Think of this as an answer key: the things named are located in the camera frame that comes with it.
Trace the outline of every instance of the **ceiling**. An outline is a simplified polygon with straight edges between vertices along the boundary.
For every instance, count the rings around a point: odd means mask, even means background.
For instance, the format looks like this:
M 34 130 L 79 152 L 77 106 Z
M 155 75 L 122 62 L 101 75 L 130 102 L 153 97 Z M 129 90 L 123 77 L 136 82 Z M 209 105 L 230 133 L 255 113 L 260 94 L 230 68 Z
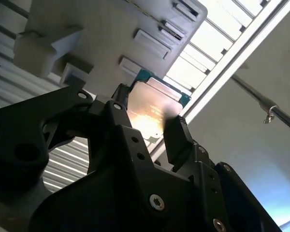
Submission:
M 290 115 L 290 13 L 236 74 Z M 259 104 L 229 80 L 191 121 L 214 162 L 229 163 L 278 225 L 290 220 L 290 129 L 262 124 Z

